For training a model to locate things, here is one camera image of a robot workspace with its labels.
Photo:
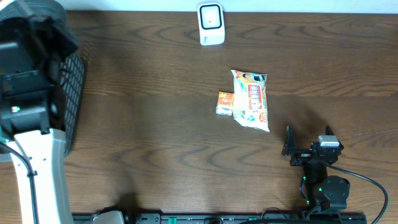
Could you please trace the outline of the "orange small snack packet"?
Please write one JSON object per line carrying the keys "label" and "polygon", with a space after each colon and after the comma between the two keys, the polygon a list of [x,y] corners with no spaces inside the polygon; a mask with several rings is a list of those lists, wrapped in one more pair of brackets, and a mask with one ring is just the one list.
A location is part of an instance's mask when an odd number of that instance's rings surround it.
{"label": "orange small snack packet", "polygon": [[234,94],[220,91],[218,93],[218,102],[216,114],[231,116],[233,114]]}

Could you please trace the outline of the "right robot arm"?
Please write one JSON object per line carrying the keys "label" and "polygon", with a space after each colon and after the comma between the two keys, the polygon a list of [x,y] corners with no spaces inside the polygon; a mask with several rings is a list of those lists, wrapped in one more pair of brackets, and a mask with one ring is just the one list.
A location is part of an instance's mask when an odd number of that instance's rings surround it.
{"label": "right robot arm", "polygon": [[299,149],[292,128],[287,127],[282,155],[290,156],[291,166],[303,168],[300,193],[308,203],[308,210],[303,213],[306,219],[311,215],[339,214],[347,208],[349,181],[327,172],[327,166],[338,160],[343,149],[330,127],[309,148]]}

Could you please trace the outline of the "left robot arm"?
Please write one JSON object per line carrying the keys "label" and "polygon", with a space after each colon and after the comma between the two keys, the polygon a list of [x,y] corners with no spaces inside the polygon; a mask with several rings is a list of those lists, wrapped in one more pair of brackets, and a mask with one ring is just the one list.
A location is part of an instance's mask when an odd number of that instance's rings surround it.
{"label": "left robot arm", "polygon": [[124,223],[116,208],[70,210],[65,158],[85,66],[57,1],[1,2],[1,160],[14,164],[24,223]]}

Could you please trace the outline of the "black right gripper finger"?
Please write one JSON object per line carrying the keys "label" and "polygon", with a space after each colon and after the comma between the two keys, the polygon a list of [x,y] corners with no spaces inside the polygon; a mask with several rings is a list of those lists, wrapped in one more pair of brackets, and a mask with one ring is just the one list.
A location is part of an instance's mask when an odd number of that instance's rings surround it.
{"label": "black right gripper finger", "polygon": [[329,126],[325,128],[325,146],[340,146],[340,141]]}
{"label": "black right gripper finger", "polygon": [[287,126],[286,134],[287,135],[281,154],[283,156],[291,156],[296,153],[296,142],[294,138],[294,133],[290,126]]}

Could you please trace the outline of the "large white snack bag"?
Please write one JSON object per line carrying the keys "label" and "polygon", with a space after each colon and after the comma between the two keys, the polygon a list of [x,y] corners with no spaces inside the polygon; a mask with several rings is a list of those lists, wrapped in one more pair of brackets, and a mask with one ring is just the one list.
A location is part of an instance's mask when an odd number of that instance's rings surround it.
{"label": "large white snack bag", "polygon": [[267,74],[231,70],[234,83],[233,118],[244,128],[269,130]]}

